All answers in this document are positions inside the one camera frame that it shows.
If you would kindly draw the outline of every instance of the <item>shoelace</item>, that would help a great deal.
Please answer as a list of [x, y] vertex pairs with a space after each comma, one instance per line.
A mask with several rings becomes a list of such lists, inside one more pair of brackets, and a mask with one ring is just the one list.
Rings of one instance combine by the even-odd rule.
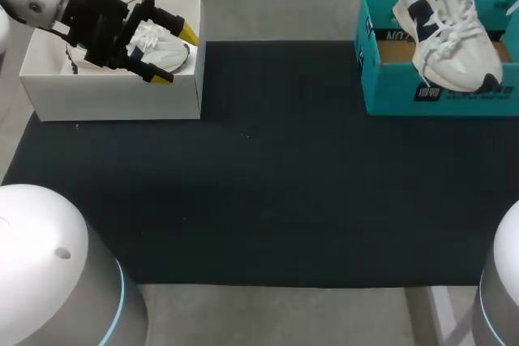
[[131, 38], [130, 45], [138, 46], [141, 50], [155, 49], [159, 40], [165, 35], [164, 28], [153, 25], [141, 25]]
[[517, 0], [513, 5], [506, 11], [506, 16], [513, 14], [519, 8], [519, 0]]
[[461, 0], [460, 10], [454, 18], [435, 11], [427, 24], [432, 23], [436, 23], [438, 30], [423, 42], [423, 67], [418, 70], [427, 85], [429, 82], [423, 73], [431, 56], [435, 59], [449, 58], [461, 40], [484, 33], [478, 22], [474, 0]]

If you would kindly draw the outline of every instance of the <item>white shoebox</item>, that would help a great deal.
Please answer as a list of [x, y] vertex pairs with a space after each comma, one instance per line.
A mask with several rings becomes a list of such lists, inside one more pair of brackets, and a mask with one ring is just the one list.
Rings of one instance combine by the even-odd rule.
[[65, 41], [36, 30], [19, 76], [38, 117], [44, 122], [199, 119], [205, 63], [202, 1], [155, 0], [155, 6], [182, 16], [199, 36], [199, 46], [189, 45], [187, 62], [174, 72], [173, 83], [146, 83], [109, 68], [79, 68], [74, 75]]

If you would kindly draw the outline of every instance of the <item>teal shoebox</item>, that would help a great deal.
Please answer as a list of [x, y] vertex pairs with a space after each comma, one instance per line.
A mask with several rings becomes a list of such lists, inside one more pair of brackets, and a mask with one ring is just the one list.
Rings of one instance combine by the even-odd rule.
[[503, 61], [503, 83], [490, 91], [427, 86], [411, 60], [414, 42], [392, 15], [398, 0], [362, 0], [355, 51], [371, 115], [519, 116], [519, 11], [516, 0], [475, 0], [478, 17]]

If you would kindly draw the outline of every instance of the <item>new balance logo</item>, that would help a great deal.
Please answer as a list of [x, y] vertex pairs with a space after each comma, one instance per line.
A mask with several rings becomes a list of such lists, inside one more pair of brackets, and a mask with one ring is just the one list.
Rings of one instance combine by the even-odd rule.
[[416, 33], [420, 42], [426, 40], [438, 30], [436, 23], [427, 24], [434, 14], [427, 0], [418, 0], [411, 4], [408, 10], [411, 19], [416, 22]]

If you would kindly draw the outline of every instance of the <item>shoe sole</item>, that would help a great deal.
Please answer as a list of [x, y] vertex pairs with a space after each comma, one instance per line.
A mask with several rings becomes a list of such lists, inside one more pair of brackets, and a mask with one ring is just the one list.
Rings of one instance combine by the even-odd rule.
[[[400, 24], [400, 27], [407, 32], [410, 36], [413, 37], [414, 43], [417, 45], [418, 48], [418, 34], [416, 32], [416, 26], [411, 19], [409, 15], [409, 11], [407, 10], [407, 7], [404, 4], [404, 0], [398, 0], [395, 7], [392, 8], [392, 13], [395, 15], [395, 18], [397, 19], [397, 22]], [[418, 69], [419, 64], [418, 60], [416, 59], [416, 55], [413, 56], [413, 65]], [[474, 92], [475, 90], [472, 89], [464, 89], [460, 88], [457, 85], [452, 84], [451, 82], [447, 81], [440, 75], [438, 75], [434, 70], [429, 68], [429, 71], [427, 72], [427, 79], [429, 79], [432, 83], [440, 85], [441, 87], [450, 89], [452, 91], [456, 92]]]
[[[72, 48], [69, 45], [67, 45], [66, 47], [67, 47], [67, 50], [68, 50], [68, 52], [70, 54], [69, 59], [77, 67], [84, 68], [84, 69], [101, 69], [99, 66], [94, 65], [91, 62], [85, 61], [83, 58], [81, 58], [80, 60], [74, 60], [72, 58]], [[189, 47], [188, 47], [187, 48], [187, 56], [186, 56], [186, 58], [184, 59], [183, 62], [181, 62], [180, 64], [176, 64], [176, 65], [170, 66], [168, 68], [164, 68], [163, 70], [165, 70], [166, 72], [169, 72], [169, 73], [176, 71], [178, 68], [180, 68], [182, 65], [184, 65], [187, 62], [187, 59], [189, 58], [189, 54], [190, 54], [190, 50], [189, 50]]]

